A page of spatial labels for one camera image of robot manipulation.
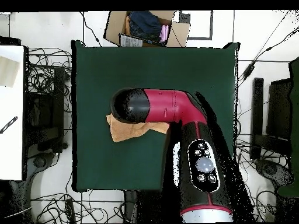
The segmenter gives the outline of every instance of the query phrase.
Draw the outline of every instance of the brown cloth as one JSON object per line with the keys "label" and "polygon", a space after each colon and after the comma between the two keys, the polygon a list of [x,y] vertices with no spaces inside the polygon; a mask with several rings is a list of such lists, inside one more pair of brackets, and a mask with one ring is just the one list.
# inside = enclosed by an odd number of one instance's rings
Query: brown cloth
{"label": "brown cloth", "polygon": [[140,137],[149,129],[166,134],[169,124],[165,122],[148,122],[138,124],[125,124],[113,117],[112,114],[107,115],[107,122],[110,125],[112,140],[120,142],[129,138]]}

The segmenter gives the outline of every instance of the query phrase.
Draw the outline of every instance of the floor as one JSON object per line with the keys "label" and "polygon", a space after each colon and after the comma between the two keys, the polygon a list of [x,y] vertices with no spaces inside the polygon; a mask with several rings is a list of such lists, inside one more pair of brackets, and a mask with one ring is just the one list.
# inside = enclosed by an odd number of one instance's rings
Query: floor
{"label": "floor", "polygon": [[[95,35],[99,38],[102,46],[115,46],[114,44],[103,39],[103,33],[106,27],[109,12],[85,12],[87,25],[92,28]],[[218,47],[222,48],[229,42],[240,42],[239,51],[239,75],[249,65],[264,43],[271,35],[281,19],[287,13],[287,10],[214,10],[213,16],[213,38],[212,40],[189,40],[187,47]],[[298,14],[296,11],[289,11],[285,19],[279,24],[273,33],[265,48],[273,46],[298,26]],[[206,33],[209,21],[202,23],[192,23],[192,27],[199,25],[203,33]],[[0,15],[0,36],[16,37],[22,40],[24,46],[29,48],[57,47],[71,53],[70,41],[81,40],[88,47],[99,46],[93,34],[83,23],[83,18],[79,12],[35,12],[35,13],[13,13],[10,18]],[[288,62],[299,56],[299,36],[294,35],[281,43],[271,51],[265,52],[256,65],[252,75],[239,88],[239,105],[238,112],[244,113],[251,108],[251,92],[252,79],[255,77],[264,78],[264,102],[268,101],[269,85],[272,81],[289,78]],[[65,57],[51,58],[54,62],[65,62]],[[264,105],[264,114],[267,113],[267,104]],[[250,133],[250,112],[240,116],[243,134]],[[65,113],[65,128],[69,128],[71,117]],[[266,128],[266,118],[264,118],[263,130]],[[248,136],[241,136],[240,139],[249,141]],[[38,174],[32,185],[32,199],[45,195],[58,194],[65,192],[67,185],[68,193],[76,200],[81,200],[81,194],[73,192],[70,179],[72,169],[72,135],[71,132],[65,136],[65,141],[69,144],[69,148],[64,150],[60,155],[58,163]],[[257,172],[245,165],[240,166],[240,171],[244,177],[244,181],[250,188],[253,197],[263,190],[273,191],[269,181],[257,174]],[[114,207],[120,205],[123,200],[122,191],[89,191],[82,194],[82,200],[86,208],[89,206],[89,195],[91,208],[105,209],[107,214],[101,210],[93,212],[98,223],[107,221],[108,217],[114,215]],[[36,217],[41,213],[42,209],[49,203],[51,198],[59,198],[59,195],[52,197],[44,197],[43,200],[32,201],[32,214]],[[264,193],[259,197],[264,204],[275,205],[275,199],[269,193]],[[79,204],[74,205],[77,212],[81,211]],[[51,219],[51,215],[45,213],[39,221],[45,222]],[[121,223],[122,219],[118,216],[112,217],[109,223]],[[95,223],[91,216],[82,219],[82,223]]]}

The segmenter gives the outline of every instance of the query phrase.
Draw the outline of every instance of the white desk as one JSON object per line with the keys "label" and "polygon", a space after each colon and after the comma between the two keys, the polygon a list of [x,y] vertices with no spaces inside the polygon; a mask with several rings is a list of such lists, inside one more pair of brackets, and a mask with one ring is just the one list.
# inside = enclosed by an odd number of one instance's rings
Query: white desk
{"label": "white desk", "polygon": [[0,56],[20,62],[13,87],[0,86],[0,129],[14,117],[18,117],[0,135],[0,179],[22,179],[23,154],[23,73],[24,48],[14,45],[0,45]]}

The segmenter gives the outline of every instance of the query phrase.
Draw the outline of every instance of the button panel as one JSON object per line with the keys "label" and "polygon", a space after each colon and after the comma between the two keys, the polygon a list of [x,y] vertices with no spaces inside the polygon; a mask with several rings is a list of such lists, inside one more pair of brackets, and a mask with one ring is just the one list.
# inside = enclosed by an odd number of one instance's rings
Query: button panel
{"label": "button panel", "polygon": [[188,147],[192,184],[201,191],[214,192],[219,188],[218,171],[211,146],[202,139]]}

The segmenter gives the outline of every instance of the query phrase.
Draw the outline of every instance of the green tablecloth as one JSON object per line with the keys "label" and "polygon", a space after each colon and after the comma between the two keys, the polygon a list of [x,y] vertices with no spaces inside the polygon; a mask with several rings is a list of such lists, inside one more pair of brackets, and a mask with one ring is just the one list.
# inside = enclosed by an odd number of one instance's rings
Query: green tablecloth
{"label": "green tablecloth", "polygon": [[232,154],[237,49],[237,43],[224,49],[89,48],[79,41],[72,43],[77,73],[72,81],[77,91],[74,187],[78,191],[160,189],[165,135],[150,130],[118,143],[110,136],[106,121],[110,99],[125,87],[199,91],[214,109]]}

